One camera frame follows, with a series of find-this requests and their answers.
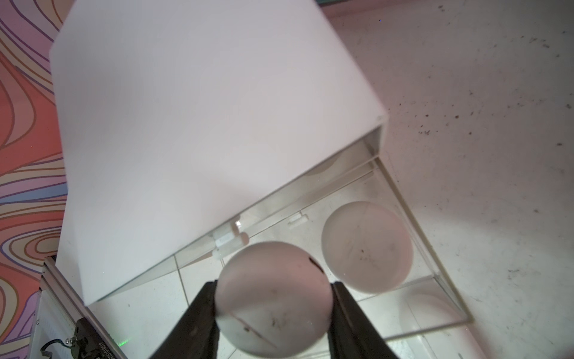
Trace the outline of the white round earphone case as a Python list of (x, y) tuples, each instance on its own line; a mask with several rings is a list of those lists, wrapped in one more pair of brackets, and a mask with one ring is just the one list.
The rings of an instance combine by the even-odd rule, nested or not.
[(361, 293), (393, 290), (413, 264), (406, 225), (390, 209), (368, 201), (347, 203), (328, 217), (321, 250), (335, 277)]
[(285, 242), (240, 250), (223, 267), (215, 290), (215, 320), (238, 350), (288, 358), (327, 333), (333, 312), (330, 281), (311, 254)]

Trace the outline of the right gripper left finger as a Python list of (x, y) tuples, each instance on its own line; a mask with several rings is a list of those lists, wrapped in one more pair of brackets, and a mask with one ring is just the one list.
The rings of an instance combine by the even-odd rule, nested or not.
[(218, 357), (220, 330), (215, 319), (217, 281), (203, 285), (193, 302), (152, 359), (213, 359)]

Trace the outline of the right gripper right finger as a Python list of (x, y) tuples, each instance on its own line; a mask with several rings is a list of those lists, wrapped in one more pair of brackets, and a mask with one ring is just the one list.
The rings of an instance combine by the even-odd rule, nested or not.
[(361, 310), (346, 286), (331, 284), (333, 310), (327, 331), (330, 357), (336, 359), (398, 359)]

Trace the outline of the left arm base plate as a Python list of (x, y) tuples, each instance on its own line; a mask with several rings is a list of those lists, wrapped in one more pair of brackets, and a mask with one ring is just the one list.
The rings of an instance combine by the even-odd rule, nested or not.
[(87, 318), (81, 318), (76, 322), (74, 335), (67, 342), (62, 339), (52, 339), (43, 344), (40, 347), (40, 355), (44, 358), (53, 358), (53, 346), (66, 348), (72, 358), (117, 359), (111, 347), (106, 344)]

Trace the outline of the white three-drawer box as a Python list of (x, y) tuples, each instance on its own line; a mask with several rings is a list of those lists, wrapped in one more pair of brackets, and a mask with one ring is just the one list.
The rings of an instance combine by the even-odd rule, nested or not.
[(315, 1), (75, 1), (49, 52), (67, 178), (57, 260), (146, 358), (240, 250), (368, 201), (406, 225), (393, 290), (347, 287), (387, 340), (469, 321), (379, 155), (389, 113)]

